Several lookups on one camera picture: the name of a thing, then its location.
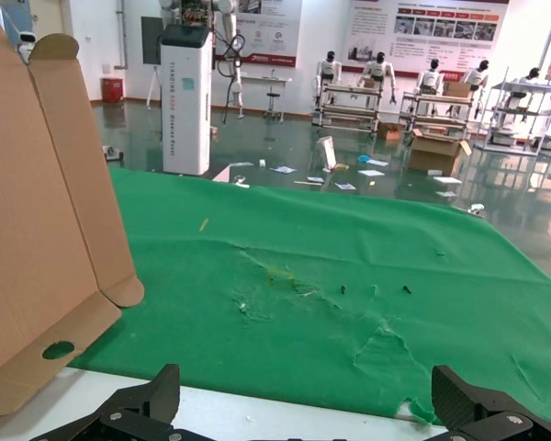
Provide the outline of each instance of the pipe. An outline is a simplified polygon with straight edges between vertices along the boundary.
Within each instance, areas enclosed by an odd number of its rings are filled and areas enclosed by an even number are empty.
[[[120,10],[117,11],[120,16],[120,27],[122,29],[122,61],[121,65],[114,66],[117,71],[126,71],[129,69],[129,50],[127,47],[127,5],[126,0],[120,0]]]

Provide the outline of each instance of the stool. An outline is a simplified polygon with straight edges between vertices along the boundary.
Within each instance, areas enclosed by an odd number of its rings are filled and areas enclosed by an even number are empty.
[[[269,108],[264,113],[264,117],[272,117],[272,118],[279,118],[280,112],[274,111],[274,104],[276,102],[276,99],[280,97],[279,94],[275,94],[273,87],[269,88],[269,93],[267,94],[269,96]]]

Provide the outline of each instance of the red bin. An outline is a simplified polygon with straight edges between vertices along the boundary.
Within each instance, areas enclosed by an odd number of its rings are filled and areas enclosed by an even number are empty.
[[[120,103],[124,99],[122,78],[102,78],[102,102]]]

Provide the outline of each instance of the screw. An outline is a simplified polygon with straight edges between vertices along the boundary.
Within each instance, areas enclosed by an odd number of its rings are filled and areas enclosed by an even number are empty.
[[[518,416],[507,416],[506,418],[508,418],[508,421],[510,421],[511,423],[515,423],[515,424],[523,423],[523,420],[521,420]]]

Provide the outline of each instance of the cardboard box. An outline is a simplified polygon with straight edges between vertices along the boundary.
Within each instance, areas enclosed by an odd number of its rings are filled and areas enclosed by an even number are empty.
[[[443,84],[443,96],[455,96],[458,98],[467,98],[471,93],[471,85],[468,83],[459,83],[457,81],[446,81]]]
[[[0,27],[0,415],[143,297],[77,52],[51,35],[27,67]]]
[[[377,125],[377,137],[380,140],[399,141],[402,126],[392,122],[380,122]]]
[[[469,156],[471,148],[465,140],[450,136],[422,134],[414,130],[408,168],[413,170],[441,170],[443,176],[456,173],[462,154]]]

